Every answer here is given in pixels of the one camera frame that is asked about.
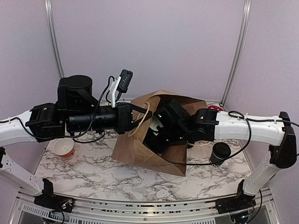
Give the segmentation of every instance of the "black cup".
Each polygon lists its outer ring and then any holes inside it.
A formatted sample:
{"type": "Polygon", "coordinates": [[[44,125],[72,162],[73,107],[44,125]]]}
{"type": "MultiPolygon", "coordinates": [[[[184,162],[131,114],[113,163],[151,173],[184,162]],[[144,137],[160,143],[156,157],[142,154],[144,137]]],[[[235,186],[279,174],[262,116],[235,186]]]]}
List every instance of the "black cup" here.
{"type": "Polygon", "coordinates": [[[213,146],[213,151],[210,157],[210,162],[214,166],[220,166],[224,161],[223,159],[229,157],[231,154],[231,150],[228,144],[224,142],[217,142],[213,146]]]}

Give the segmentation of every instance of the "vertical metal post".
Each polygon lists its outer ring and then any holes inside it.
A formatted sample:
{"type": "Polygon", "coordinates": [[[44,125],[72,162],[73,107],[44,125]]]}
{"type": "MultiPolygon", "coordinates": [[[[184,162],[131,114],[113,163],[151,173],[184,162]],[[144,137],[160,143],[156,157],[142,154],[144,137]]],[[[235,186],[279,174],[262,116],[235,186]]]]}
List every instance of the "vertical metal post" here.
{"type": "Polygon", "coordinates": [[[224,90],[224,93],[223,93],[223,96],[222,96],[222,100],[221,100],[221,103],[224,106],[225,106],[225,104],[228,100],[230,91],[232,89],[233,82],[234,82],[235,75],[236,75],[236,71],[237,71],[237,68],[238,68],[238,63],[239,63],[240,56],[241,56],[241,52],[242,52],[242,49],[243,49],[243,46],[244,46],[244,43],[245,43],[245,37],[246,37],[248,22],[249,22],[250,8],[251,8],[251,0],[245,0],[238,44],[237,44],[237,48],[236,48],[236,51],[235,51],[233,64],[232,64],[232,67],[230,69],[228,82],[227,82],[227,85],[225,87],[225,90],[224,90]]]}
{"type": "Polygon", "coordinates": [[[59,77],[63,78],[64,71],[62,68],[59,51],[58,51],[51,0],[45,0],[45,6],[46,6],[47,21],[48,21],[48,26],[49,26],[49,33],[50,33],[52,48],[53,48],[53,52],[54,52],[55,62],[56,62],[56,66],[58,69],[59,77]]]}

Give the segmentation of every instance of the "white marble surface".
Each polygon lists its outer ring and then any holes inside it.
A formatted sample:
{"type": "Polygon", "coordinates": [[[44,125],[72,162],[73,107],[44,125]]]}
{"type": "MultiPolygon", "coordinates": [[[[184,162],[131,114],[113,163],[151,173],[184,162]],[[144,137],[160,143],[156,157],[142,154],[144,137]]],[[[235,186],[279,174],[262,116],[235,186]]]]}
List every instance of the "white marble surface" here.
{"type": "MultiPolygon", "coordinates": [[[[91,140],[89,134],[81,140],[91,140]]],[[[220,167],[188,166],[186,177],[130,166],[110,158],[117,134],[108,131],[95,143],[75,143],[75,153],[61,158],[52,152],[51,141],[36,175],[54,183],[56,193],[118,201],[176,201],[233,194],[238,183],[250,174],[243,153],[220,167]]],[[[232,153],[240,149],[236,140],[226,141],[232,153]]],[[[188,162],[209,162],[213,143],[187,150],[188,162]]]]}

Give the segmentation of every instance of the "wall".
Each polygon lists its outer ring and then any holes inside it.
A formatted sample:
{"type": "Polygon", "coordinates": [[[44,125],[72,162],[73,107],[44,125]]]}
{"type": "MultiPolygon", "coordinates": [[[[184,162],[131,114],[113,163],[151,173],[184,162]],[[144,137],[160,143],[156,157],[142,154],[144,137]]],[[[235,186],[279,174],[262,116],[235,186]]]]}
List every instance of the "wall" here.
{"type": "Polygon", "coordinates": [[[166,89],[220,101],[238,40],[244,1],[53,0],[66,76],[94,79],[132,70],[124,97],[166,89]]]}
{"type": "MultiPolygon", "coordinates": [[[[50,46],[43,1],[0,1],[0,119],[56,101],[58,73],[50,46]]],[[[5,147],[34,172],[45,143],[5,147]]],[[[0,222],[7,223],[18,185],[0,176],[0,222]]]]}
{"type": "MultiPolygon", "coordinates": [[[[299,1],[253,1],[245,46],[226,107],[252,115],[287,111],[299,123],[299,1]]],[[[299,130],[294,127],[297,139],[299,130]]],[[[251,143],[248,153],[256,166],[267,146],[251,143]]],[[[299,162],[270,182],[284,224],[298,223],[299,162]]]]}

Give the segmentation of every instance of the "paper bag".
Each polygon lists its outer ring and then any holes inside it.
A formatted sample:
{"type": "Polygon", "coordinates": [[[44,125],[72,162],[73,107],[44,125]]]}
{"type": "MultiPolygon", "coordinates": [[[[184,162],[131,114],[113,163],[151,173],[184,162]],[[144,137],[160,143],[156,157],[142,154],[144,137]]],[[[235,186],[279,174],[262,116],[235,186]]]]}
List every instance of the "paper bag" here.
{"type": "MultiPolygon", "coordinates": [[[[207,108],[204,100],[184,97],[164,90],[138,97],[132,100],[131,103],[146,108],[145,102],[148,102],[149,109],[154,113],[160,103],[172,98],[176,99],[190,115],[195,114],[200,108],[207,108]]],[[[134,112],[133,118],[136,119],[137,116],[138,112],[134,112]]],[[[136,165],[172,175],[185,176],[186,166],[174,165],[163,158],[174,162],[186,163],[186,142],[183,142],[181,145],[168,147],[161,156],[143,145],[143,140],[151,122],[152,118],[143,122],[133,136],[129,137],[129,132],[119,135],[112,158],[129,165],[136,165]]]]}

